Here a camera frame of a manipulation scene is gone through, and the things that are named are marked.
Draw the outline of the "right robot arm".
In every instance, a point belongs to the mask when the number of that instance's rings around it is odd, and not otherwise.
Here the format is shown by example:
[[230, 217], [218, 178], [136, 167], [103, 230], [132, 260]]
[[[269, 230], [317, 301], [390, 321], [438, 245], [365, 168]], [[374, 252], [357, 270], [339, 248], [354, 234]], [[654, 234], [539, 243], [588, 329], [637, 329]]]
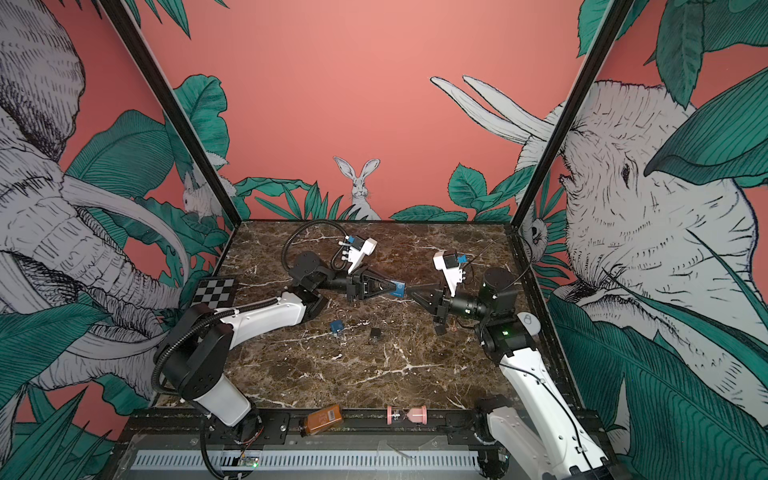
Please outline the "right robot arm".
[[484, 353], [499, 367], [523, 404], [521, 410], [496, 404], [480, 414], [477, 436], [503, 446], [531, 479], [628, 479], [630, 473], [611, 460], [567, 405], [546, 368], [534, 338], [538, 318], [519, 313], [519, 287], [511, 272], [486, 271], [477, 293], [452, 292], [463, 280], [447, 269], [438, 284], [407, 288], [407, 295], [441, 327], [448, 316], [474, 321]]

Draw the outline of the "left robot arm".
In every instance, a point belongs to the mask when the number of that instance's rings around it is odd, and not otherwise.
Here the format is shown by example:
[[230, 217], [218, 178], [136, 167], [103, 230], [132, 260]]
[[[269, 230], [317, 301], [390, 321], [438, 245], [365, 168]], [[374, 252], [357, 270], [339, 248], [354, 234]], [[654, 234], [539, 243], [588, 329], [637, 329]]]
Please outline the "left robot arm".
[[258, 417], [252, 402], [226, 377], [229, 352], [274, 330], [316, 318], [327, 306], [322, 290], [342, 291], [350, 301], [403, 294], [405, 284], [359, 266], [335, 271], [313, 252], [289, 269], [293, 283], [278, 297], [241, 307], [189, 308], [154, 355], [151, 385], [159, 394], [179, 396], [227, 427]]

